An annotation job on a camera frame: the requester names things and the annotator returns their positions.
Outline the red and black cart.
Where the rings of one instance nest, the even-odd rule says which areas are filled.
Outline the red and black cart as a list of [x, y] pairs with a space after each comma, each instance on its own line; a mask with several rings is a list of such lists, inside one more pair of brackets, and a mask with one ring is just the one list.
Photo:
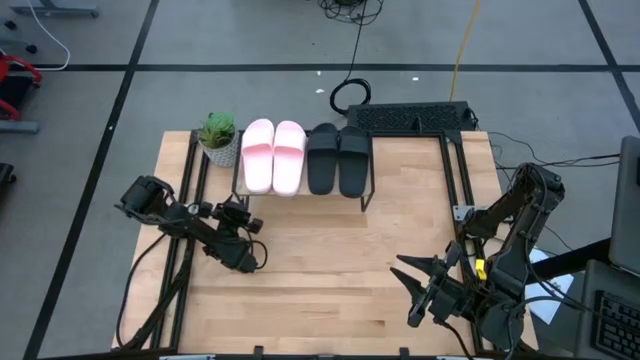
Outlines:
[[[28, 75], [11, 75], [13, 65], [19, 65]], [[20, 120], [20, 107], [27, 93], [31, 88], [39, 88], [42, 79], [42, 73], [28, 62], [12, 55], [0, 55], [0, 120]]]

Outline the black desk bar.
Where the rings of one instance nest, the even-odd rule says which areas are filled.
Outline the black desk bar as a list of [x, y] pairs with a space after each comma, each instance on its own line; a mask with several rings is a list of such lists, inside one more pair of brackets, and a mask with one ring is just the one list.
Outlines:
[[610, 265], [609, 259], [611, 239], [603, 239], [581, 248], [556, 255], [532, 264], [533, 271], [529, 274], [526, 284], [549, 280], [557, 276], [573, 274], [586, 269], [590, 260]]

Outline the wooden shelf with black legs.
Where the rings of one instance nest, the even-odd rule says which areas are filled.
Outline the wooden shelf with black legs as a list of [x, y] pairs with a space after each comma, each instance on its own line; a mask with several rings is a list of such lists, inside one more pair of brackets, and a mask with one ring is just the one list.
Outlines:
[[[371, 203], [371, 200], [373, 199], [375, 190], [376, 190], [373, 137], [369, 132], [366, 132], [366, 138], [368, 140], [368, 146], [369, 146], [369, 149], [368, 149], [369, 159], [368, 159], [368, 170], [367, 170], [365, 189], [363, 191], [363, 194], [359, 197], [360, 211], [362, 213], [365, 213], [367, 211], [367, 208], [369, 207], [369, 204]], [[336, 166], [335, 172], [334, 172], [334, 186], [332, 188], [332, 191], [328, 193], [328, 196], [342, 197], [342, 194], [339, 189], [339, 180], [340, 180], [339, 166]], [[249, 201], [253, 196], [278, 196], [278, 193], [275, 192], [273, 189], [271, 189], [269, 192], [266, 192], [266, 193], [254, 193], [249, 190], [245, 182], [245, 170], [244, 170], [242, 154], [238, 155], [238, 158], [236, 159], [236, 163], [234, 165], [231, 193], [236, 197], [238, 201], [240, 201], [243, 205], [246, 205], [246, 206], [249, 206]], [[309, 190], [309, 186], [308, 186], [308, 170], [307, 170], [306, 160], [303, 160], [303, 166], [302, 166], [301, 177], [300, 177], [300, 185], [296, 195], [297, 196], [314, 196], [314, 193], [312, 193]]]

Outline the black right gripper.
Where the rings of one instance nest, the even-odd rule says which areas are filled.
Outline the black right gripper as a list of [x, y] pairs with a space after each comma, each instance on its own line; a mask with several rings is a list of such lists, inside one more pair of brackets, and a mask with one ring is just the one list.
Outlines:
[[476, 292], [472, 284], [464, 284], [448, 275], [449, 270], [463, 258], [463, 248], [459, 243], [451, 241], [443, 258], [409, 255], [397, 255], [396, 258], [429, 276], [428, 283], [422, 285], [405, 272], [390, 268], [411, 297], [409, 326], [418, 327], [427, 312], [433, 315], [434, 321], [439, 322], [445, 322], [450, 316], [464, 318], [473, 324], [478, 322], [474, 313]]

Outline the grey metal bar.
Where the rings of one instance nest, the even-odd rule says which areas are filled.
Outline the grey metal bar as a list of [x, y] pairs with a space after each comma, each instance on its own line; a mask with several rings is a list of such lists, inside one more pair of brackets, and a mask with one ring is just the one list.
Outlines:
[[0, 120], [0, 133], [37, 134], [39, 125], [36, 122], [22, 120]]

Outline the green plant in patterned pot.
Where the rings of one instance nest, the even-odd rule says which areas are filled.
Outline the green plant in patterned pot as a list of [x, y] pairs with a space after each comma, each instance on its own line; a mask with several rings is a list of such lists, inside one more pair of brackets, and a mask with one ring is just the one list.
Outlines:
[[211, 163], [224, 168], [235, 164], [239, 136], [231, 114], [211, 112], [197, 131], [197, 138]]

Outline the black keyboard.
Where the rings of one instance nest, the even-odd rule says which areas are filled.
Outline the black keyboard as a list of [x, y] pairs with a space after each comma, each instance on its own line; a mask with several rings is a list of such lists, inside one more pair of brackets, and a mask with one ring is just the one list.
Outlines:
[[640, 305], [597, 290], [594, 310], [591, 345], [616, 360], [640, 360]]

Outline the grey laptop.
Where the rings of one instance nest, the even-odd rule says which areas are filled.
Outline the grey laptop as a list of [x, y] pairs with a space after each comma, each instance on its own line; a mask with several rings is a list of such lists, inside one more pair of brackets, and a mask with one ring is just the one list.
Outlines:
[[640, 276], [640, 138], [634, 136], [621, 142], [609, 258]]

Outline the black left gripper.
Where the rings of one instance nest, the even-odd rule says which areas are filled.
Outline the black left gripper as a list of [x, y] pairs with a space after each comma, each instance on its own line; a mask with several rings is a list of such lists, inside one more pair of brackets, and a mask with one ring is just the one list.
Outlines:
[[[198, 214], [200, 216], [210, 216], [212, 211], [213, 205], [211, 203], [201, 202], [199, 204]], [[218, 221], [218, 231], [232, 235], [236, 235], [240, 228], [249, 233], [258, 234], [264, 225], [264, 222], [259, 218], [250, 220], [250, 213], [242, 203], [234, 200], [233, 195], [215, 206], [215, 219]]]

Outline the white paper sheet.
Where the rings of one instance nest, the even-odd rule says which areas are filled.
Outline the white paper sheet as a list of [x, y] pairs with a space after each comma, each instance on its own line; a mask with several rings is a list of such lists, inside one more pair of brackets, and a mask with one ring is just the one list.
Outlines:
[[[532, 264], [546, 260], [549, 256], [541, 251], [538, 248], [534, 248], [530, 255], [530, 261]], [[568, 293], [570, 286], [574, 281], [574, 276], [571, 274], [566, 274], [562, 276], [558, 276], [552, 278], [550, 280], [551, 284], [560, 289], [563, 293]], [[550, 296], [550, 293], [547, 292], [541, 285], [538, 283], [532, 283], [526, 286], [525, 288], [525, 298], [530, 299], [534, 297], [543, 297]], [[561, 303], [554, 300], [540, 300], [536, 302], [531, 302], [529, 304], [529, 309], [533, 312], [533, 314], [542, 320], [545, 324], [550, 325], [552, 320], [554, 319], [558, 309], [560, 308]]]

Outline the silver arm base bracket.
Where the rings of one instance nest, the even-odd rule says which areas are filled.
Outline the silver arm base bracket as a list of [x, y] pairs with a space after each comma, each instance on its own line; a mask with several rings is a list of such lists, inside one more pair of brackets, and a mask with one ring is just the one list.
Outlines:
[[452, 207], [453, 219], [456, 222], [463, 221], [469, 212], [475, 212], [480, 210], [486, 210], [487, 206], [475, 206], [475, 205], [455, 205]]

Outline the grey table foot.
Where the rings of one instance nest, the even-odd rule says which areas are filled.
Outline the grey table foot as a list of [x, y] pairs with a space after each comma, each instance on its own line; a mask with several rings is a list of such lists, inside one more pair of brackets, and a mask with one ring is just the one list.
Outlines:
[[100, 16], [93, 0], [10, 0], [9, 8], [19, 15]]

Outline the black slide sandal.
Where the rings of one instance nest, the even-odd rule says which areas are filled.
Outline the black slide sandal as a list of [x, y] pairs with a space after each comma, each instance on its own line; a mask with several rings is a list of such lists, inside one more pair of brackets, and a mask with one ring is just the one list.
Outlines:
[[338, 130], [332, 123], [317, 125], [308, 137], [307, 181], [314, 195], [327, 195], [334, 187], [338, 154]]
[[346, 126], [339, 134], [339, 190], [348, 198], [363, 195], [369, 163], [369, 140], [358, 127]]

